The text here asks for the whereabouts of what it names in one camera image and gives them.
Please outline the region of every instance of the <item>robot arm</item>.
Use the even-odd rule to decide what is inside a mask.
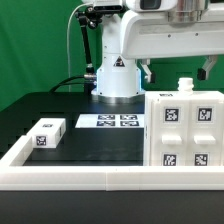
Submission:
[[[142,7],[147,3],[151,8]],[[131,10],[122,19],[120,38],[121,54],[125,58],[208,55],[198,74],[201,80],[208,78],[217,61],[216,55],[224,53],[223,3],[131,0],[126,4]]]
[[[87,25],[95,28],[96,16],[102,30],[102,64],[96,71],[96,88],[91,91],[96,100],[107,103],[128,103],[143,98],[141,72],[135,59],[125,59],[120,53],[121,18],[126,10],[122,0],[95,0],[87,11]]]

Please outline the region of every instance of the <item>black tabletop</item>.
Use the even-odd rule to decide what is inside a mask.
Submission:
[[[142,165],[143,128],[76,129],[79,114],[142,114],[144,103],[110,105],[82,93],[32,93],[0,113],[0,152],[40,118],[66,118],[55,150],[25,165]],[[0,191],[1,223],[179,224],[224,222],[223,191]]]

